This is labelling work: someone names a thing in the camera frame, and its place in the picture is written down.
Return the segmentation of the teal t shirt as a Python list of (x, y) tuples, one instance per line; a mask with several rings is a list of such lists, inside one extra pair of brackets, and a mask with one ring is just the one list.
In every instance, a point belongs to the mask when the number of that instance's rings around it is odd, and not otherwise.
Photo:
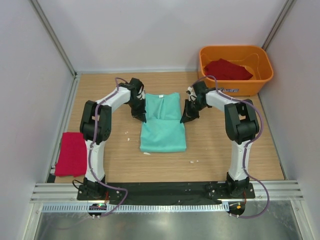
[(186, 130), (180, 122), (180, 94), (145, 95), (146, 122), (142, 123), (140, 151), (177, 153), (187, 149)]

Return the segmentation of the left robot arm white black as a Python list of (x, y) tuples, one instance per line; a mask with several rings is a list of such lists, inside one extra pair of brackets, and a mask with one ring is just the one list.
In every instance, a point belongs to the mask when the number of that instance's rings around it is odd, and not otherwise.
[(80, 133), (87, 150), (87, 168), (78, 188), (78, 200), (101, 200), (107, 195), (104, 170), (105, 145), (112, 132), (112, 115), (122, 105), (129, 105), (131, 116), (143, 123), (146, 120), (144, 84), (137, 78), (129, 82), (115, 78), (116, 88), (104, 98), (88, 100), (83, 109)]

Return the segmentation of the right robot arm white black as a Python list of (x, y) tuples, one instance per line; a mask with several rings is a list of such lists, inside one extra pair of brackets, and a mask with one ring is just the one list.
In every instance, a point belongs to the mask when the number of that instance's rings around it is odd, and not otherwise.
[(224, 113), (225, 132), (231, 141), (231, 162), (226, 174), (225, 192), (229, 197), (237, 198), (249, 187), (247, 165), (251, 146), (260, 132), (253, 102), (228, 96), (216, 88), (207, 87), (203, 81), (189, 86), (186, 93), (188, 98), (181, 123), (199, 118), (199, 112), (204, 108), (214, 107)]

